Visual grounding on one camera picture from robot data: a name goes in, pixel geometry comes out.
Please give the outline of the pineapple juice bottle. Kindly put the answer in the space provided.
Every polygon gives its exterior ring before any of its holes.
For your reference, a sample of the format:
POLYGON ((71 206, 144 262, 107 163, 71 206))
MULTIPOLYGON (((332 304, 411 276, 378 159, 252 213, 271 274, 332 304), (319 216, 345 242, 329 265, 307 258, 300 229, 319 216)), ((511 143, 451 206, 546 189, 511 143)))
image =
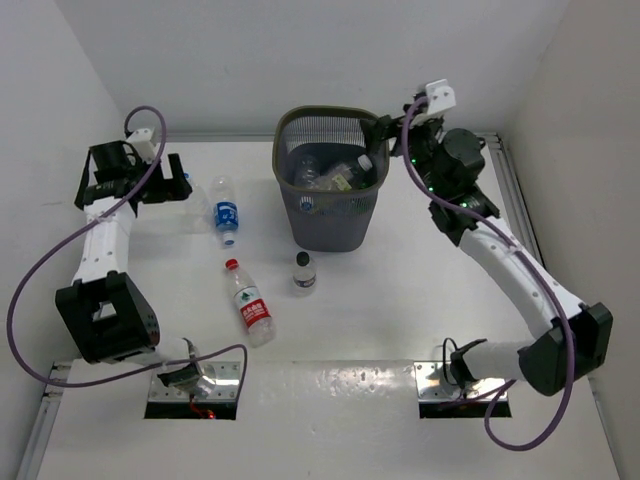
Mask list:
POLYGON ((361 170, 367 171, 373 167, 372 160, 368 155, 362 154, 356 159, 341 161, 332 166, 325 175, 335 173, 343 174, 351 185, 352 178, 361 170))

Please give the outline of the clear crushed bottle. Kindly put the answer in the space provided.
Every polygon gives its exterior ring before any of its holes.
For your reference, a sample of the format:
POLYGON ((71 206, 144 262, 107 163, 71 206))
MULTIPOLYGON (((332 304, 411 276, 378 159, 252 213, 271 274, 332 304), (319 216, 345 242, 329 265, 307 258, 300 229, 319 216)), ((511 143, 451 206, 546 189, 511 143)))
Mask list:
POLYGON ((319 191, 349 191, 352 189, 347 178, 341 173, 320 176, 315 180, 314 187, 319 191))

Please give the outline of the clear bottle blue cap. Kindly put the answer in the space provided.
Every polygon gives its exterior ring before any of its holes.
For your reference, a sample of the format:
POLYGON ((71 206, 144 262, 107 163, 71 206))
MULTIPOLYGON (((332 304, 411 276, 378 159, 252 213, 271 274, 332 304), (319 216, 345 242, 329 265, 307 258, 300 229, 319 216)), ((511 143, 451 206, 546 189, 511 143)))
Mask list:
POLYGON ((184 201, 186 228, 193 234, 208 234, 212 231, 212 210, 208 197, 189 173, 184 176, 191 187, 191 194, 184 201))
POLYGON ((319 177, 320 164, 318 159, 310 154, 302 155, 298 159, 295 170, 294 186, 307 190, 317 190, 319 188, 319 177))

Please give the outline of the blue label water bottle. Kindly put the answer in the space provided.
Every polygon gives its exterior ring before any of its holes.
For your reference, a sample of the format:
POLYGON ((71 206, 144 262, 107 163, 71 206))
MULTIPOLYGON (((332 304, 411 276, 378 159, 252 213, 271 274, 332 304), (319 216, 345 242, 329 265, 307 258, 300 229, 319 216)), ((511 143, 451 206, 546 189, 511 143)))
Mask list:
POLYGON ((319 213, 323 216, 343 217, 350 213, 351 205, 349 202, 331 202, 323 205, 319 209, 319 213))

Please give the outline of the green soda bottle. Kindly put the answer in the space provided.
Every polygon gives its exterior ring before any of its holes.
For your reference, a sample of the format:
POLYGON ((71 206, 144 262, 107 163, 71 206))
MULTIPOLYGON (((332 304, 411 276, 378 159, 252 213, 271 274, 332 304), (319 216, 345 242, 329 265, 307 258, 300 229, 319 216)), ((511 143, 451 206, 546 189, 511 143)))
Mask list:
POLYGON ((359 171, 351 181, 353 190, 365 190, 373 187, 378 182, 377 168, 373 166, 371 169, 359 171))

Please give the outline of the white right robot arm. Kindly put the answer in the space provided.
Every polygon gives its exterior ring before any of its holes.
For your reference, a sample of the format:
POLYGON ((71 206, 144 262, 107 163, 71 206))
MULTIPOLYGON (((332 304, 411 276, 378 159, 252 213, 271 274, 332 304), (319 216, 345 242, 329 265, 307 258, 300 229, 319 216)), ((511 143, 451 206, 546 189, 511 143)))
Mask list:
POLYGON ((442 124, 430 119, 408 132, 411 163, 425 187, 457 207, 431 202, 432 219, 500 287, 533 337, 514 343, 478 339, 455 348, 450 379, 460 388, 489 377, 519 380, 552 396, 564 387, 569 365, 581 378, 604 363, 613 315, 566 290, 518 242, 477 184, 485 167, 483 140, 465 129, 439 138, 442 124))

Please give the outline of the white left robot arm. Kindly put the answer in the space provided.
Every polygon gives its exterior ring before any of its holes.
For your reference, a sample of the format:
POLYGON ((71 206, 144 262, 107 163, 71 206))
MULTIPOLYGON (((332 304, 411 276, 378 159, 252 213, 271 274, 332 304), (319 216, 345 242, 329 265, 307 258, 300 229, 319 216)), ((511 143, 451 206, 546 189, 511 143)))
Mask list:
POLYGON ((56 307, 82 358, 89 364, 164 363, 167 386, 188 381, 196 367, 178 361, 197 350, 186 338, 163 336, 157 316, 128 274, 130 234, 138 206, 187 199, 192 189, 178 155, 171 178, 152 163, 152 140, 113 141, 90 147, 74 204, 90 227, 70 286, 57 290, 56 307))

